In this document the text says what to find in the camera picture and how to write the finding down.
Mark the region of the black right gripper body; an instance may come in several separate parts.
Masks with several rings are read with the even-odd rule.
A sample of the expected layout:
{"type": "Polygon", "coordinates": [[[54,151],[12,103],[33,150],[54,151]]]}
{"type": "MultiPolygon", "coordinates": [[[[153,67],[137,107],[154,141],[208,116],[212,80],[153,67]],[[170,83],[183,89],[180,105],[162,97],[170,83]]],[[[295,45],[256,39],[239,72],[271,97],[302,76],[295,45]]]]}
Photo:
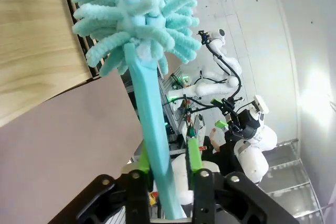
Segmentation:
{"type": "Polygon", "coordinates": [[[253,138],[259,128],[258,119],[254,119],[248,109],[244,109],[232,118],[232,140],[249,140],[253,138]]]}

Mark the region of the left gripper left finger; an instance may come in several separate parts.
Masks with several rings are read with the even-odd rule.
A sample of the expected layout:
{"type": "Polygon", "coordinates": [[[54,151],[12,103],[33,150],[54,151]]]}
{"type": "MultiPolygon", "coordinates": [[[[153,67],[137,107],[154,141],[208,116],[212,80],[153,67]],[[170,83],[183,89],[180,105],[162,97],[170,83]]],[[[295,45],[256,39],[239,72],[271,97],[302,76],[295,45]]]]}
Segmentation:
{"type": "Polygon", "coordinates": [[[97,176],[52,218],[51,224],[106,224],[122,208],[125,224],[150,224],[148,192],[152,189],[153,175],[142,146],[138,168],[117,179],[107,174],[97,176]]]}

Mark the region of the wooden shelf black metal frame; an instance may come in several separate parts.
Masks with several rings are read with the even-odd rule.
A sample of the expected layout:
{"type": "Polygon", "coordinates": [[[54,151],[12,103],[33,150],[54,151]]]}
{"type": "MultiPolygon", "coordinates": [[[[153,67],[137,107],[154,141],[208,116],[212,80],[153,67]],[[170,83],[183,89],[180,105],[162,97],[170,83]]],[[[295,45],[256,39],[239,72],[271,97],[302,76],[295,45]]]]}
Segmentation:
{"type": "Polygon", "coordinates": [[[71,0],[0,0],[0,127],[95,75],[71,0]]]}

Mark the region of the person in black clothes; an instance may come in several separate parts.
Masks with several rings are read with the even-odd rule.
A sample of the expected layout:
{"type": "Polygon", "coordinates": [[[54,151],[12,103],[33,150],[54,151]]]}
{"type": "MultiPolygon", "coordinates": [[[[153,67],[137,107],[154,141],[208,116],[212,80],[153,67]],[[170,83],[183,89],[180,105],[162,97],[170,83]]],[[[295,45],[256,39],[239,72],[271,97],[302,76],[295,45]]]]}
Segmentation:
{"type": "Polygon", "coordinates": [[[219,145],[215,141],[216,129],[213,128],[209,136],[204,137],[203,146],[206,147],[202,151],[202,160],[215,163],[222,175],[227,175],[235,171],[233,155],[228,144],[219,145]]]}

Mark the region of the teal microfibre duster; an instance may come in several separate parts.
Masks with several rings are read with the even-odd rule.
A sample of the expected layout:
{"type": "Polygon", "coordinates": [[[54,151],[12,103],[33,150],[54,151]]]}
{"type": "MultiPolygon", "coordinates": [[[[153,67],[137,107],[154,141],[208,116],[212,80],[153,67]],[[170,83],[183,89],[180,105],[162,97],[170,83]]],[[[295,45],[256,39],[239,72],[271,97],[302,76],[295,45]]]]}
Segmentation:
{"type": "Polygon", "coordinates": [[[145,148],[169,219],[184,217],[179,202],[164,127],[158,72],[167,73],[166,53],[187,63],[201,43],[191,28],[197,0],[72,0],[78,5],[73,32],[96,43],[86,53],[90,67],[100,66],[104,77],[128,71],[143,130],[145,148]]]}

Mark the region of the grey metal stepped frame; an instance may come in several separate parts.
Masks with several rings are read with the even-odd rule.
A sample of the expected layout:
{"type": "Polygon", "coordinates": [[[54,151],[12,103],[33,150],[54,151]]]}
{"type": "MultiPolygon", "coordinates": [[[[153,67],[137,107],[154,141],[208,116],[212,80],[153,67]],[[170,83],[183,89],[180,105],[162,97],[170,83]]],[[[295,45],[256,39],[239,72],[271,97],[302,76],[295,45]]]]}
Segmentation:
{"type": "Polygon", "coordinates": [[[269,170],[259,187],[300,224],[325,224],[323,210],[297,154],[297,146],[298,141],[292,140],[263,152],[269,170]]]}

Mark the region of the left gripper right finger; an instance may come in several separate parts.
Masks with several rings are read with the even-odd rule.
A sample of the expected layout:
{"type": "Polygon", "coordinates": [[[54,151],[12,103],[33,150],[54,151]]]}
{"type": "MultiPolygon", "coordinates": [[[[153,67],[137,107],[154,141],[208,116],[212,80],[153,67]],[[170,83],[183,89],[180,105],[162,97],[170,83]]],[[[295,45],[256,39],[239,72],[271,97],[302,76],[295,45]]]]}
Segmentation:
{"type": "Polygon", "coordinates": [[[245,174],[223,176],[204,168],[197,140],[187,140],[186,144],[188,180],[194,189],[192,224],[217,224],[217,206],[239,224],[299,224],[245,174]]]}

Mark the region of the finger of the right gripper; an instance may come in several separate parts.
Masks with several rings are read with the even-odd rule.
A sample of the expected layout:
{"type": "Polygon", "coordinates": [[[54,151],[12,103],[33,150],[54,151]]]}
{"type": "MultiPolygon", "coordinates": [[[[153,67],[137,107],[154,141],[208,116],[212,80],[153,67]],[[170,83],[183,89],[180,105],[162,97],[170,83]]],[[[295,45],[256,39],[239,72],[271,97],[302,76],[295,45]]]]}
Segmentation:
{"type": "Polygon", "coordinates": [[[229,101],[225,98],[218,100],[218,99],[212,99],[211,104],[221,111],[222,115],[236,115],[236,112],[234,111],[235,105],[234,102],[229,101]]]}
{"type": "Polygon", "coordinates": [[[240,132],[240,125],[238,122],[233,120],[229,120],[228,122],[224,122],[222,120],[218,120],[215,122],[215,127],[221,129],[223,132],[230,132],[232,134],[240,132]]]}

